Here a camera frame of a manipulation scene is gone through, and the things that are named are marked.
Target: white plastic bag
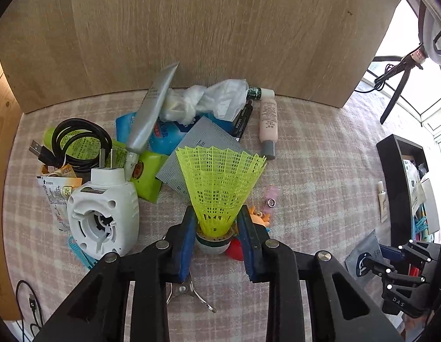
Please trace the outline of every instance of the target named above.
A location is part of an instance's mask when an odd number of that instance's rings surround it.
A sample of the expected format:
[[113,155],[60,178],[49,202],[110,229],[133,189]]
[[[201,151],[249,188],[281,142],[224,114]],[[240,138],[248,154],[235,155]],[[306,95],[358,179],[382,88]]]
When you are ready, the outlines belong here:
[[184,126],[189,126],[194,121],[198,102],[203,96],[205,86],[192,86],[182,92],[168,89],[160,111],[160,121],[176,121]]
[[223,121],[233,121],[246,104],[246,80],[225,80],[207,88],[198,102],[197,113],[212,112]]

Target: black pen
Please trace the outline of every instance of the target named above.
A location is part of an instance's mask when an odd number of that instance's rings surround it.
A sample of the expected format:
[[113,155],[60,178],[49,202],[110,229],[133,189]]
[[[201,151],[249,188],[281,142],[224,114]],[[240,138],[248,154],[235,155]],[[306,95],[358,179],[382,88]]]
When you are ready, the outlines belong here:
[[235,126],[233,131],[231,132],[231,136],[236,138],[236,141],[239,141],[242,137],[244,130],[246,129],[247,122],[251,117],[253,110],[252,100],[249,100],[243,109],[239,112],[238,116],[235,119]]

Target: green package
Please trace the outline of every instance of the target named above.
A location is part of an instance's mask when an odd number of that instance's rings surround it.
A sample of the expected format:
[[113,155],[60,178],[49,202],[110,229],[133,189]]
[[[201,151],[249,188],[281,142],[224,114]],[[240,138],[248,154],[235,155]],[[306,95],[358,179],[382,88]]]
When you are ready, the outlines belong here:
[[[46,130],[43,138],[44,145],[52,150],[51,140],[52,134],[55,128],[49,128]],[[83,132],[83,130],[72,131],[62,138],[60,146],[63,148],[65,143],[77,133]],[[125,158],[127,157],[127,149],[122,142],[112,139],[113,149],[116,151],[116,167],[123,168],[125,164]],[[82,138],[74,141],[67,149],[67,154],[72,157],[88,160],[95,158],[100,149],[100,142],[95,138]],[[165,163],[167,155],[153,153],[149,150],[140,155],[137,166],[133,171],[131,182],[137,189],[138,196],[146,199],[151,203],[156,203],[159,196],[162,182],[156,178],[157,172]],[[109,165],[109,156],[105,161],[105,165]]]

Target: black usb cable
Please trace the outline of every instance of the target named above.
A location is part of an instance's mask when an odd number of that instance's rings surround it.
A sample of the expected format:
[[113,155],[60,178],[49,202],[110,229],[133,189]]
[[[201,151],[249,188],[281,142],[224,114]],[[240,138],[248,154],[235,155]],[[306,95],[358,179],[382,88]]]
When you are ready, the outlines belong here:
[[26,337],[27,339],[29,339],[24,332],[24,316],[23,316],[23,311],[21,310],[21,305],[19,305],[19,299],[18,299],[18,293],[19,293],[19,288],[21,285],[26,285],[29,289],[30,289],[30,294],[29,294],[29,306],[30,309],[32,310],[32,314],[33,314],[33,321],[34,323],[30,324],[30,331],[32,332],[32,336],[35,337],[35,332],[33,331],[34,327],[37,327],[38,331],[40,331],[41,328],[43,328],[43,314],[42,314],[42,307],[40,306],[40,302],[38,301],[38,298],[35,294],[35,291],[32,288],[32,285],[30,285],[28,282],[26,282],[25,280],[19,280],[18,284],[16,285],[16,291],[15,291],[15,299],[16,299],[16,303],[18,305],[18,310],[19,310],[19,315],[21,316],[21,325],[19,325],[19,323],[17,323],[19,329],[21,329],[21,331],[23,332],[23,342],[24,342],[24,337]]
[[[71,136],[64,146],[61,147],[62,139],[73,131],[82,132]],[[99,166],[98,155],[89,160],[80,160],[67,154],[68,147],[74,141],[82,138],[95,138],[99,140],[100,148],[105,149],[105,158],[108,157],[113,146],[111,137],[98,124],[81,118],[70,118],[60,122],[52,134],[52,151],[45,146],[41,146],[35,140],[32,140],[29,150],[38,157],[39,161],[48,166],[61,168],[64,163],[68,163],[76,173],[89,173],[91,169]]]

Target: usb connector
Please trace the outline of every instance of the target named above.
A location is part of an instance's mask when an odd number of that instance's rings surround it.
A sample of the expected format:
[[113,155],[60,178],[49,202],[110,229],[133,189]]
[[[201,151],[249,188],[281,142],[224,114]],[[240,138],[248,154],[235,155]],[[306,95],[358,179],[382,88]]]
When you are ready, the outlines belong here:
[[33,154],[39,157],[40,154],[42,153],[42,146],[39,143],[37,143],[35,140],[32,140],[29,147],[29,151],[31,151]]
[[35,303],[35,297],[33,296],[33,294],[29,294],[29,306],[30,309],[35,312],[36,310],[36,303]]
[[43,162],[47,166],[53,166],[53,167],[57,167],[57,168],[61,167],[61,166],[59,166],[59,163],[57,162],[52,151],[50,151],[45,146],[41,146],[35,140],[32,140],[30,147],[29,147],[29,151],[32,152],[32,154],[36,155],[38,157],[38,160],[40,162]]

